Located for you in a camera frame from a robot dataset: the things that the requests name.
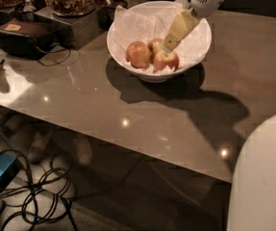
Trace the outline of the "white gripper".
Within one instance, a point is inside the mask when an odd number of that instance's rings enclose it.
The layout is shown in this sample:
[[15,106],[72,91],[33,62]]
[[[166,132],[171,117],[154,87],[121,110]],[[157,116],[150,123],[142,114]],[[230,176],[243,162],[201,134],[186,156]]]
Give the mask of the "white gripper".
[[183,7],[187,11],[175,15],[164,38],[163,50],[167,53],[175,50],[199,24],[197,17],[212,15],[223,2],[224,0],[183,0]]

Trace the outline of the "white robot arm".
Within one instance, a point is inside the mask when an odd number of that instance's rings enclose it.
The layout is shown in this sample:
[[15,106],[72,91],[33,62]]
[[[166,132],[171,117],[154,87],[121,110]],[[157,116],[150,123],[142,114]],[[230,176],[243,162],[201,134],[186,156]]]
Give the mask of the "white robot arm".
[[[163,41],[171,52],[224,0],[183,0]],[[236,163],[226,231],[276,231],[276,115],[248,137]]]

